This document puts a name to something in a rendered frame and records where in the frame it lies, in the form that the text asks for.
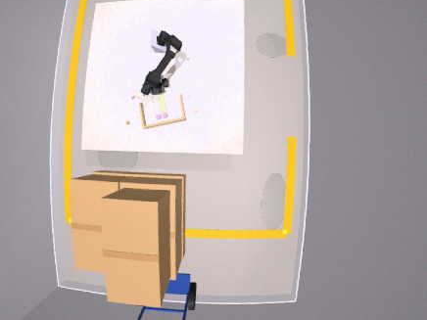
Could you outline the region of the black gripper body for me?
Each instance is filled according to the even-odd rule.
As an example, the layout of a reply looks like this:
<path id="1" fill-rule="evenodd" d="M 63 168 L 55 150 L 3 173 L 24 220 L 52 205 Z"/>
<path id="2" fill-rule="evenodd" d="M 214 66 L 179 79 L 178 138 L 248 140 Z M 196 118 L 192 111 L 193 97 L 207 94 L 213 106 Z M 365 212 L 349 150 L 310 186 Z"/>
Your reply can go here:
<path id="1" fill-rule="evenodd" d="M 163 86 L 164 88 L 167 88 L 169 86 L 167 78 L 162 79 L 162 83 L 159 84 L 160 87 Z"/>

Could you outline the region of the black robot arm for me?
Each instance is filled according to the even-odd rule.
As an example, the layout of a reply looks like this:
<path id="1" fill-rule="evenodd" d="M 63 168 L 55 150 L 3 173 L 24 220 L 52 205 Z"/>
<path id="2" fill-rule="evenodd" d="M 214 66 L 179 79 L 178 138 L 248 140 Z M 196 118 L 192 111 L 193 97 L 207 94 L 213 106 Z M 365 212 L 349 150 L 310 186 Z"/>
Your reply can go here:
<path id="1" fill-rule="evenodd" d="M 165 70 L 168 63 L 170 63 L 171 59 L 175 57 L 175 54 L 177 54 L 182 47 L 182 41 L 179 40 L 178 37 L 175 37 L 173 34 L 170 35 L 166 31 L 161 31 L 160 35 L 157 36 L 157 43 L 160 46 L 166 46 L 166 54 L 160 61 L 159 65 L 155 68 L 149 71 L 149 73 L 146 76 L 145 83 L 143 84 L 143 87 L 140 91 L 140 93 L 149 95 L 152 89 L 153 95 L 160 95 L 163 93 L 163 89 L 160 88 L 160 82 L 161 82 L 161 74 Z M 173 53 L 173 51 L 170 49 L 170 45 L 175 48 L 177 51 L 176 53 Z"/>

